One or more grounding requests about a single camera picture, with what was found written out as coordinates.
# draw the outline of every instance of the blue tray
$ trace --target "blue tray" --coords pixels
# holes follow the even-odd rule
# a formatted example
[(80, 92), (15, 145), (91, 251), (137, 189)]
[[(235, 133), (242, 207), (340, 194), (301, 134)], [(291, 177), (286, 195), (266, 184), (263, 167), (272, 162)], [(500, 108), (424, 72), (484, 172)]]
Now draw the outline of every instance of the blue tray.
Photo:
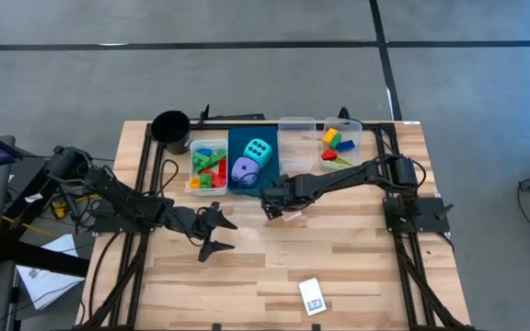
[(228, 190), (233, 194), (246, 194), (258, 197), (262, 188), (270, 188), (271, 181), (280, 175), (280, 156), (277, 146), (277, 128), (255, 127), (231, 129), (228, 131), (228, 178), (236, 160), (243, 155), (247, 144), (259, 138), (271, 146), (271, 158), (269, 162), (259, 171), (257, 181), (250, 188), (241, 188), (237, 182), (228, 180)]

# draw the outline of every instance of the concrete floor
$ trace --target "concrete floor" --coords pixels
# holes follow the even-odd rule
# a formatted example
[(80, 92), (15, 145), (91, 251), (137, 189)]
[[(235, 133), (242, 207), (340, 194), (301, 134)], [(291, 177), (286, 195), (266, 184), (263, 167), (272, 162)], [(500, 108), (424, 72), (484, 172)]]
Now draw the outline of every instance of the concrete floor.
[[(528, 0), (378, 3), (389, 41), (530, 40)], [(0, 44), (374, 39), (366, 0), (0, 0)], [(516, 203), (530, 177), (530, 48), (389, 55), (403, 119), (422, 122), (439, 190), (455, 204), (473, 325), (530, 330), (530, 226)], [(346, 106), (389, 120), (384, 82), (375, 48), (0, 51), (0, 134), (34, 154), (69, 144), (113, 157), (124, 120), (195, 117), (207, 103), (217, 115), (324, 119)], [(530, 216), (530, 193), (523, 200)], [(69, 327), (80, 291), (25, 312), (23, 329)]]

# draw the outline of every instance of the yellow toy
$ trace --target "yellow toy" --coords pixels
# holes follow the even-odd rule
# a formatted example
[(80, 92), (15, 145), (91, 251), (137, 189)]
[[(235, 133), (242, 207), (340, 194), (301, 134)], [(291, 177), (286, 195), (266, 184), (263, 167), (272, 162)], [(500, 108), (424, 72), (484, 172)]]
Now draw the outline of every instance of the yellow toy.
[(200, 189), (200, 178), (199, 177), (192, 177), (190, 179), (190, 188), (191, 189)]
[(337, 135), (337, 133), (339, 133), (339, 132), (334, 130), (334, 129), (332, 129), (332, 128), (328, 129), (328, 131), (324, 135), (324, 139), (322, 141), (324, 141), (327, 144), (330, 144), (332, 142), (332, 139)]

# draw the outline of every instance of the purple toy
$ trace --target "purple toy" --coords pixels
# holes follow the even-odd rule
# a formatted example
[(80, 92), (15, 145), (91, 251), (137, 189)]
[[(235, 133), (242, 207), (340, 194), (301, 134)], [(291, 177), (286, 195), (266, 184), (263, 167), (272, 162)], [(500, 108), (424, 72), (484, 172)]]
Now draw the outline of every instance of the purple toy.
[(239, 185), (251, 187), (255, 184), (258, 173), (259, 164), (257, 162), (247, 157), (239, 157), (232, 167), (231, 178), (235, 182), (239, 182)]

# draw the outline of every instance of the wooden table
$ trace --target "wooden table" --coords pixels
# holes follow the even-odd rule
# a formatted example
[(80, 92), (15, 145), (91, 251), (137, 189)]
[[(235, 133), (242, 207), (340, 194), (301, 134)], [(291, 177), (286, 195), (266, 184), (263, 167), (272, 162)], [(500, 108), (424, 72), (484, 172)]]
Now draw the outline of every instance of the wooden table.
[[(131, 187), (146, 124), (127, 121), (121, 134), (114, 170)], [(421, 126), (396, 122), (396, 129), (400, 152), (427, 169), (420, 194), (434, 195), (437, 188)], [(194, 131), (192, 136), (227, 139), (227, 131)], [(377, 155), (370, 132), (363, 134), (362, 153), (364, 160)], [(168, 185), (166, 195), (176, 205), (194, 209), (220, 201), (225, 216), (238, 230), (219, 228), (213, 239), (236, 249), (216, 253), (200, 263), (198, 248), (182, 234), (157, 229), (150, 236), (146, 255), (136, 329), (210, 329), (213, 323), (222, 324), (224, 330), (310, 329), (312, 324), (322, 324), (327, 330), (408, 328), (394, 242), (386, 230), (381, 204), (383, 190), (359, 186), (329, 193), (304, 210), (299, 219), (268, 222), (258, 199), (232, 194), (199, 198), (186, 192), (190, 155), (166, 153), (165, 157), (179, 164), (179, 174)], [(148, 164), (145, 188), (152, 160)], [(167, 166), (165, 180), (172, 171)], [(83, 296), (86, 305), (93, 269), (110, 237), (103, 234), (96, 241)], [(102, 261), (94, 307), (103, 302), (116, 281), (123, 237), (116, 239)], [(451, 247), (436, 234), (419, 237), (430, 285), (451, 313), (469, 324)], [(298, 282), (313, 277), (320, 281), (328, 309), (307, 316)], [(423, 324), (420, 293), (415, 285), (413, 289), (419, 323)], [(121, 323), (126, 319), (130, 293), (130, 288), (124, 291)]]

